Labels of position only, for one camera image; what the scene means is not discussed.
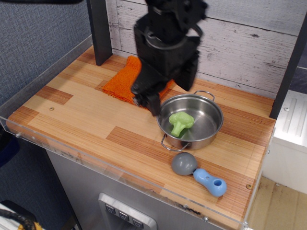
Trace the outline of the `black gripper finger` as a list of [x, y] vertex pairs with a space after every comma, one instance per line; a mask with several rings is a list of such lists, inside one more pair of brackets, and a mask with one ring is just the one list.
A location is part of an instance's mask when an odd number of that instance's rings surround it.
[[138, 94], [134, 96], [134, 103], [139, 107], [148, 109], [152, 116], [158, 116], [160, 114], [160, 96], [158, 93], [151, 95]]
[[185, 91], [189, 91], [194, 83], [197, 67], [197, 57], [188, 60], [180, 70], [179, 74], [174, 78], [175, 83]]

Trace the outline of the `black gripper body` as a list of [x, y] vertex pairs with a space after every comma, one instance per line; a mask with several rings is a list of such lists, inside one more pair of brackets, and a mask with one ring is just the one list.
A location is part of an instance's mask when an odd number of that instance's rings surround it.
[[131, 87], [133, 94], [151, 95], [162, 91], [188, 60], [199, 57], [197, 47], [201, 41], [201, 30], [197, 25], [192, 29], [198, 36], [184, 34], [179, 40], [173, 39], [167, 44], [150, 29], [148, 18], [140, 18], [136, 22], [134, 37], [142, 69]]

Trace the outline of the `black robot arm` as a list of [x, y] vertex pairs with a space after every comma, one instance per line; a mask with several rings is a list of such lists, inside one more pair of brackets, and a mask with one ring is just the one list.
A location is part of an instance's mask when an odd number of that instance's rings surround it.
[[134, 25], [141, 71], [131, 87], [134, 103], [160, 114], [159, 93], [174, 81], [189, 91], [198, 67], [197, 50], [208, 5], [202, 0], [148, 0], [148, 12]]

